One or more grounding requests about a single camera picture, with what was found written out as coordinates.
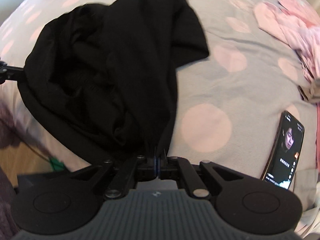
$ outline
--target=gray ribbed panel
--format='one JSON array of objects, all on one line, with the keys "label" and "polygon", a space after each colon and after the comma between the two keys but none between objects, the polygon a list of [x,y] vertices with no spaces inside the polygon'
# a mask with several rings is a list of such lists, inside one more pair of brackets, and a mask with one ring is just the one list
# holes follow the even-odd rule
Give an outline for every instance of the gray ribbed panel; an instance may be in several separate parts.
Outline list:
[{"label": "gray ribbed panel", "polygon": [[208,201],[190,198],[185,190],[131,190],[121,200],[106,201],[84,227],[58,236],[20,232],[13,240],[293,240],[293,231],[255,236],[224,222]]}]

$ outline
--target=black garment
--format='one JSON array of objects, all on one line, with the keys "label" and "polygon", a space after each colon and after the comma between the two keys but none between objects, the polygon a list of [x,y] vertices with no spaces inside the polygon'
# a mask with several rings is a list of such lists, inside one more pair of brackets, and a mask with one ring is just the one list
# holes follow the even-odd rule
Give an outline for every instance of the black garment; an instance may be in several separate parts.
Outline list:
[{"label": "black garment", "polygon": [[208,55],[186,0],[88,4],[44,27],[18,87],[44,128],[89,163],[158,156],[174,127],[175,68]]}]

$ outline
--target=pink garment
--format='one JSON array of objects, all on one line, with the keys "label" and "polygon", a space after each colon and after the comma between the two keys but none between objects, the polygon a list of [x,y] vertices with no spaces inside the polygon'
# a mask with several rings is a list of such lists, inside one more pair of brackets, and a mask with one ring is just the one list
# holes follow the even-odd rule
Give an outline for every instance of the pink garment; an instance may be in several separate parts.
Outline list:
[{"label": "pink garment", "polygon": [[[299,51],[305,78],[320,78],[320,17],[306,0],[259,3],[254,14],[259,28]],[[320,103],[317,104],[316,163],[320,171]]]}]

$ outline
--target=phone screen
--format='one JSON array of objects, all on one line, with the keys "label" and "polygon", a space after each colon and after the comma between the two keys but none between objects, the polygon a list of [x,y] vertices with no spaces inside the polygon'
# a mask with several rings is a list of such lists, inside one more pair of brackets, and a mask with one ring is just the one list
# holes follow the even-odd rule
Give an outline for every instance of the phone screen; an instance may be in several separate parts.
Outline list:
[{"label": "phone screen", "polygon": [[289,188],[298,165],[303,136],[303,125],[289,112],[283,112],[263,180]]}]

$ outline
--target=polka dot bed sheet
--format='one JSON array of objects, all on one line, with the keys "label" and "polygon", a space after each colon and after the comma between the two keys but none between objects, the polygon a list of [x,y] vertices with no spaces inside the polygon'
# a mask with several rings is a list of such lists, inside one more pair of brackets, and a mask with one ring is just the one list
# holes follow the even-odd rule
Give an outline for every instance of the polka dot bed sheet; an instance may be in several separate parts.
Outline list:
[{"label": "polka dot bed sheet", "polygon": [[[0,56],[24,66],[43,26],[85,3],[115,0],[25,0],[0,27]],[[260,177],[285,109],[305,126],[298,170],[315,168],[316,108],[300,99],[307,86],[288,46],[258,28],[252,9],[261,1],[188,0],[205,30],[211,55],[177,70],[179,101],[169,155],[198,164],[207,159]],[[64,162],[87,166],[53,138],[24,106],[15,82],[0,86],[15,127]]]}]

